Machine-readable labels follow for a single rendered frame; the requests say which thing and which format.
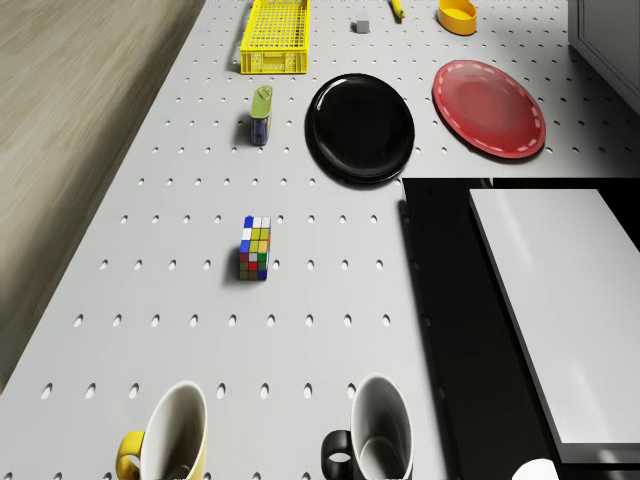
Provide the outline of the puzzle cube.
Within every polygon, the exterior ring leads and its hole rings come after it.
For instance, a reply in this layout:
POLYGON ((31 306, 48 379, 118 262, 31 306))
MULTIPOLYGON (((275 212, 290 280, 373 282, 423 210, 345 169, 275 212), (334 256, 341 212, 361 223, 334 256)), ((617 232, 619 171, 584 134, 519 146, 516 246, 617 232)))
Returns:
POLYGON ((246 216, 239 247, 239 279, 266 280, 271 243, 271 218, 246 216))

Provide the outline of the black plate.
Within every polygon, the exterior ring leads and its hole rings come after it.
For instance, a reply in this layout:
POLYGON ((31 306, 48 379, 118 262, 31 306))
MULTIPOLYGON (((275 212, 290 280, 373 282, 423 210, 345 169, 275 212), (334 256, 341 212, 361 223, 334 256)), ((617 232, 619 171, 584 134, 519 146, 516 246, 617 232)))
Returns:
POLYGON ((347 183, 391 180, 408 163, 415 140, 412 114, 385 81, 346 73, 313 96, 305 118, 305 140, 316 163, 347 183))

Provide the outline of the flat-sided can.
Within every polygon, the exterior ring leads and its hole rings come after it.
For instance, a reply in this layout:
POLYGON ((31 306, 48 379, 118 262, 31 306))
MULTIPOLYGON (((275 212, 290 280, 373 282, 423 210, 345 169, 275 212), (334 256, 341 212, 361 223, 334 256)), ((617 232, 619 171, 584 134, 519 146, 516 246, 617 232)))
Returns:
POLYGON ((251 142, 256 146, 267 143, 270 133, 273 88, 259 86, 255 92, 250 109, 251 142))

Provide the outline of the black stove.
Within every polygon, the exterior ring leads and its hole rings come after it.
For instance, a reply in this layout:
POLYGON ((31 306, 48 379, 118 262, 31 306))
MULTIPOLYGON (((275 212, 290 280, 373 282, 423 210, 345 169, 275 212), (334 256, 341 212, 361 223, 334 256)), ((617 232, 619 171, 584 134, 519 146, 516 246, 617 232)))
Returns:
POLYGON ((422 338, 450 480, 512 480, 550 461, 560 480, 640 480, 640 463, 561 460, 472 213, 483 178, 407 178, 403 208, 417 265, 422 338))

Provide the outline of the yellow basket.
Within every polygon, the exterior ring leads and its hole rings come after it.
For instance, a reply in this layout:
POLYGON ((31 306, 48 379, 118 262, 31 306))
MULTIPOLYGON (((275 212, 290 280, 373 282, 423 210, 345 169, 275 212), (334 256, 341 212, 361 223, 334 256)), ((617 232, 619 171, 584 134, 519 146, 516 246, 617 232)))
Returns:
POLYGON ((310 0, 254 0, 242 38, 242 74, 308 70, 310 0))

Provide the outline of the black mug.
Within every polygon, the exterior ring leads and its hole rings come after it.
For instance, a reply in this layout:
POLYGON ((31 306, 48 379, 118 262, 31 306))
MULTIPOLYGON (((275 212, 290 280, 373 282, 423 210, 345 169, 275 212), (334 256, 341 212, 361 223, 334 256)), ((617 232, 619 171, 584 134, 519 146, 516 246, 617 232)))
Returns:
POLYGON ((326 435, 321 469, 326 480, 412 480, 413 428, 405 399, 384 375, 356 389, 350 428, 326 435))

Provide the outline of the red plate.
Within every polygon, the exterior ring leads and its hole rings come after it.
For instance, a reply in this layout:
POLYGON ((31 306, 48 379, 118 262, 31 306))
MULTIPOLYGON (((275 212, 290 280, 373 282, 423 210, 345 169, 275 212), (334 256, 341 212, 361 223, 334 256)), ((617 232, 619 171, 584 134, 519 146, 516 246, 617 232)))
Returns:
POLYGON ((476 60, 450 61, 437 71, 432 92, 446 124, 487 154, 524 159, 545 143, 546 124, 538 103, 497 67, 476 60))

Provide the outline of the yellow mug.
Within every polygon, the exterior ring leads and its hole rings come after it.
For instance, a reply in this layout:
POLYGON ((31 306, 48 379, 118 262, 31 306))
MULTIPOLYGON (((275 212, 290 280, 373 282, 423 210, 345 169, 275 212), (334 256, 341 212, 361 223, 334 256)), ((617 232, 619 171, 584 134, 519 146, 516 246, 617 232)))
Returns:
POLYGON ((207 454, 208 410, 193 381, 173 385, 160 399, 146 429, 120 443, 118 480, 203 480, 207 454))

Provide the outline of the yellow bowl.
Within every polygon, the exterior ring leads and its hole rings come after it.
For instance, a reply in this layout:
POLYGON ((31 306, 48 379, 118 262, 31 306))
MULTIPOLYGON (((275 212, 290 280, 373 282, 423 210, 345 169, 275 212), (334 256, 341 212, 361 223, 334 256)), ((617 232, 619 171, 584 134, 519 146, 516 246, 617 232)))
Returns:
POLYGON ((477 8, 471 0, 439 0, 437 18, 449 32, 468 36, 477 30, 477 8))

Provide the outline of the white cabinet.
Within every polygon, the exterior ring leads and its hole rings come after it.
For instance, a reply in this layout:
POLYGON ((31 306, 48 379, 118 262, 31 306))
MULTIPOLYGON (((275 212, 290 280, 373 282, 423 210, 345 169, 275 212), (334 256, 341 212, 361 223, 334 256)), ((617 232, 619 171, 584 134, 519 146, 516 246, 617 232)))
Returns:
POLYGON ((568 0, 568 38, 640 115, 640 0, 568 0))

